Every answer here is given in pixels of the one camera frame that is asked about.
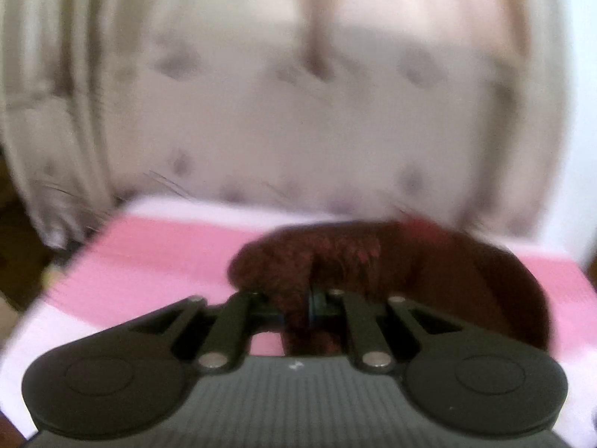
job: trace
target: silver screw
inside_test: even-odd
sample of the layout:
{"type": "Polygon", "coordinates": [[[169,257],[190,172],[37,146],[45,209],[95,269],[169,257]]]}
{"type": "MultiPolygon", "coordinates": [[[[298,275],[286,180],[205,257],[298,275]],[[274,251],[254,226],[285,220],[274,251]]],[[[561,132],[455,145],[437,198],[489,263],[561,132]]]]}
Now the silver screw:
{"type": "Polygon", "coordinates": [[[363,355],[363,363],[369,367],[387,367],[392,363],[392,357],[386,352],[367,352],[363,355]]]}
{"type": "Polygon", "coordinates": [[[205,368],[220,368],[228,363],[228,357],[219,352],[207,352],[199,357],[199,365],[205,368]]]}
{"type": "Polygon", "coordinates": [[[404,303],[407,299],[404,298],[404,296],[390,296],[390,298],[388,299],[388,301],[391,304],[401,304],[404,303]]]}

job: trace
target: white wall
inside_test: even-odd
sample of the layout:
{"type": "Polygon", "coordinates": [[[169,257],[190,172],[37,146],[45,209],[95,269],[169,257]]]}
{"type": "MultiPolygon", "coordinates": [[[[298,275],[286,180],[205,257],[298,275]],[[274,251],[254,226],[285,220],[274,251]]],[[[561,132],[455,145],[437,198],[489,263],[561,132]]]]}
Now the white wall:
{"type": "Polygon", "coordinates": [[[597,244],[597,0],[564,0],[568,136],[541,245],[586,266],[597,244]]]}

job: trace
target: circular cover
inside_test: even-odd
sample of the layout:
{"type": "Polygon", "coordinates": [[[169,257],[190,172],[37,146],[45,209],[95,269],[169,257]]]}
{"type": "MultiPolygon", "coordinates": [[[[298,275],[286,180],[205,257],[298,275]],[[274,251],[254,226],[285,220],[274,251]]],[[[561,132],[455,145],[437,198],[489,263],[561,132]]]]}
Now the circular cover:
{"type": "Polygon", "coordinates": [[[159,422],[183,400],[185,386],[174,358],[77,358],[57,349],[27,370],[23,398],[38,428],[103,439],[159,422]]]}
{"type": "Polygon", "coordinates": [[[567,392],[562,369],[544,352],[477,330],[441,335],[410,362],[404,382],[442,424],[504,437],[550,427],[567,392]]]}

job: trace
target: brown plush toy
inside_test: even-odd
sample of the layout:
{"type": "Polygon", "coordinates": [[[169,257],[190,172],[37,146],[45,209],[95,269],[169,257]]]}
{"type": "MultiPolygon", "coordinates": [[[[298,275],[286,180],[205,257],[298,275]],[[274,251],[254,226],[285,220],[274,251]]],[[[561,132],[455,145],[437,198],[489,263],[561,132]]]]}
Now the brown plush toy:
{"type": "Polygon", "coordinates": [[[312,285],[383,302],[401,295],[477,326],[547,350],[547,301],[509,252],[416,218],[286,227],[245,245],[228,277],[262,292],[285,315],[289,355],[339,346],[307,328],[312,285]]]}

